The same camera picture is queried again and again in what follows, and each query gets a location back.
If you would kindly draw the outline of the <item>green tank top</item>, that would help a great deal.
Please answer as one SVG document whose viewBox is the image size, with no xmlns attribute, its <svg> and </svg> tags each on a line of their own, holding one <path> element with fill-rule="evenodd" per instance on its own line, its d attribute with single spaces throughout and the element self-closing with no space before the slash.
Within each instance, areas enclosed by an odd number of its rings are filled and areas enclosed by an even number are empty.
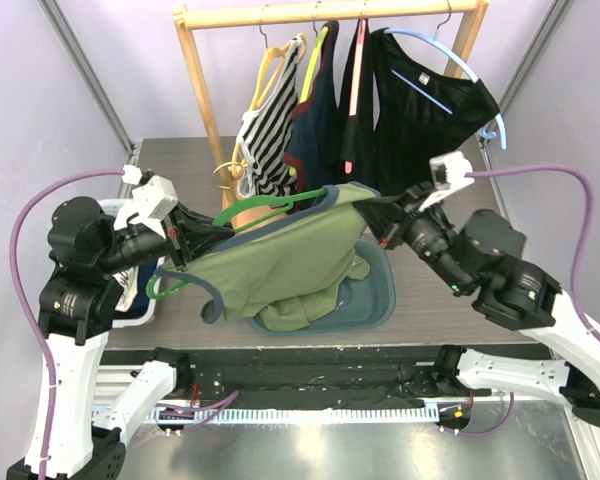
<svg viewBox="0 0 600 480">
<path fill-rule="evenodd" d="M 344 280 L 369 274 L 355 249 L 367 223 L 354 205 L 378 195 L 357 182 L 329 185 L 312 207 L 238 234 L 184 269 L 166 261 L 156 274 L 204 289 L 206 323 L 258 316 L 272 331 L 307 328 L 335 310 Z"/>
</svg>

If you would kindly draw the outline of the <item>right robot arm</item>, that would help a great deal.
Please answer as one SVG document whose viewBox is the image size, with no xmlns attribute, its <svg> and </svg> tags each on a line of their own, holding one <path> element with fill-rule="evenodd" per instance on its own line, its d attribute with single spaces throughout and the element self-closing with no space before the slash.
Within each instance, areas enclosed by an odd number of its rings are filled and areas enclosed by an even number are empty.
<svg viewBox="0 0 600 480">
<path fill-rule="evenodd" d="M 431 371 L 435 389 L 445 395 L 464 389 L 536 397 L 600 428 L 600 333 L 582 323 L 574 296 L 523 260 L 526 237 L 500 214 L 476 210 L 455 230 L 432 195 L 432 185 L 425 183 L 354 207 L 381 248 L 409 246 L 454 296 L 473 297 L 473 310 L 486 320 L 559 356 L 532 361 L 445 345 Z"/>
</svg>

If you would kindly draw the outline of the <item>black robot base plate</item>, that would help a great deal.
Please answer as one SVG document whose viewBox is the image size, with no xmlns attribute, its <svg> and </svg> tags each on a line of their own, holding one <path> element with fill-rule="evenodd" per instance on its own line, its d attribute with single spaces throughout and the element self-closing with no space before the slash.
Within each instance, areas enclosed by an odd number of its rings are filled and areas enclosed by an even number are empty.
<svg viewBox="0 0 600 480">
<path fill-rule="evenodd" d="M 237 409 L 416 408 L 472 392 L 452 375 L 457 347 L 248 348 L 187 351 L 189 374 L 168 400 Z"/>
</svg>

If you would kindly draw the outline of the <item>green hanger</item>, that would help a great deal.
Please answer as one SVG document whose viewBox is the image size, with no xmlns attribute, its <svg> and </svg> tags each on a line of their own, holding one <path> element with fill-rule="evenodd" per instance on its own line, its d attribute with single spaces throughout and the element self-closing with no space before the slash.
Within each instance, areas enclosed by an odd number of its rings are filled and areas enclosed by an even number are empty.
<svg viewBox="0 0 600 480">
<path fill-rule="evenodd" d="M 254 226 L 264 222 L 265 220 L 269 220 L 269 219 L 272 219 L 282 213 L 289 212 L 290 210 L 292 210 L 294 208 L 296 203 L 299 203 L 299 202 L 302 202 L 305 200 L 315 199 L 317 197 L 321 197 L 326 194 L 327 194 L 327 190 L 325 188 L 320 188 L 320 189 L 315 189 L 315 190 L 311 190 L 311 191 L 307 191 L 307 192 L 303 192 L 303 193 L 296 193 L 296 194 L 293 194 L 293 195 L 290 195 L 287 197 L 276 197 L 273 195 L 255 195 L 255 196 L 252 196 L 249 198 L 236 200 L 231 206 L 225 208 L 212 221 L 212 225 L 216 226 L 216 227 L 224 226 L 225 224 L 228 224 L 238 214 L 243 213 L 247 210 L 256 208 L 256 207 L 270 207 L 273 209 L 272 213 L 263 215 L 259 218 L 256 218 L 255 220 L 249 221 L 246 224 L 234 229 L 235 233 L 241 233 L 247 229 L 250 229 L 251 227 L 254 227 Z M 181 288 L 189 285 L 188 281 L 183 280 L 164 291 L 158 292 L 156 290 L 156 285 L 158 283 L 158 280 L 159 280 L 159 277 L 156 274 L 153 274 L 146 285 L 145 293 L 150 300 L 158 301 L 158 300 L 165 299 L 165 298 L 173 295 L 175 292 L 177 292 Z"/>
</svg>

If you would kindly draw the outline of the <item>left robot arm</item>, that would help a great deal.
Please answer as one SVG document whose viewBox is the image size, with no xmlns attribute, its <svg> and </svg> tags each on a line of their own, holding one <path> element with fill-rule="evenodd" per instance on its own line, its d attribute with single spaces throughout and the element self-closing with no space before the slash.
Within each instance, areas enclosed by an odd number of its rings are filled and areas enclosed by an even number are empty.
<svg viewBox="0 0 600 480">
<path fill-rule="evenodd" d="M 129 441 L 165 396 L 185 397 L 193 385 L 189 356 L 155 349 L 131 384 L 93 418 L 96 378 L 123 288 L 115 274 L 171 257 L 177 266 L 231 238 L 227 221 L 181 205 L 167 216 L 167 232 L 146 226 L 114 229 L 91 197 L 62 203 L 47 241 L 54 270 L 39 296 L 34 333 L 45 369 L 29 450 L 10 466 L 9 479 L 115 479 Z"/>
</svg>

